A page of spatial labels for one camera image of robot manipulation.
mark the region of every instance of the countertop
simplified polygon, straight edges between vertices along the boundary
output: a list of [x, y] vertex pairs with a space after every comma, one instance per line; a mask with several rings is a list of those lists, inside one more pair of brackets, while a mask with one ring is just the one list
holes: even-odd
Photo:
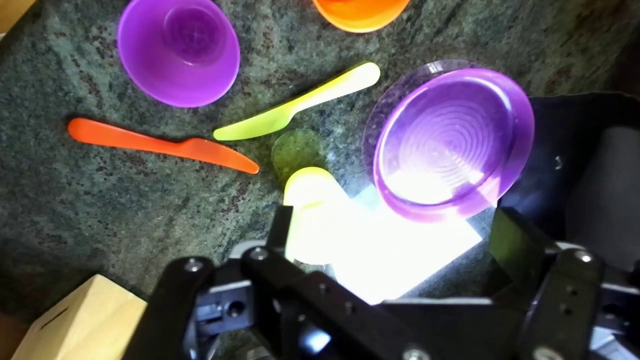
[[[276, 140], [313, 132], [348, 194], [371, 179], [363, 161], [377, 97], [413, 69], [467, 58], [502, 71], [533, 97], [601, 91], [640, 22], [624, 0], [414, 0], [389, 28], [345, 35], [313, 2], [221, 0], [237, 26], [242, 69], [216, 105], [175, 110], [122, 72], [117, 24], [125, 0], [44, 0], [0, 43], [0, 308], [31, 320], [95, 272], [148, 294], [164, 265], [221, 262], [265, 239], [282, 196]], [[91, 117], [167, 139], [212, 129], [289, 101], [375, 60], [377, 89], [297, 119], [280, 134], [234, 149], [259, 176], [140, 153], [83, 146], [66, 123]]]

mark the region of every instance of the purple bowl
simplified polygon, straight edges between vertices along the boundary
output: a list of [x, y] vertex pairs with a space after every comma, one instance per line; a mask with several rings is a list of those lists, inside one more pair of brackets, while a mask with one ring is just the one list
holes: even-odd
[[234, 26], [210, 0], [135, 0], [118, 26], [127, 75], [151, 99], [199, 109], [222, 99], [240, 71]]
[[533, 142], [534, 112], [515, 81], [489, 69], [453, 71], [390, 112], [375, 153], [375, 183], [405, 219], [468, 219], [519, 181]]

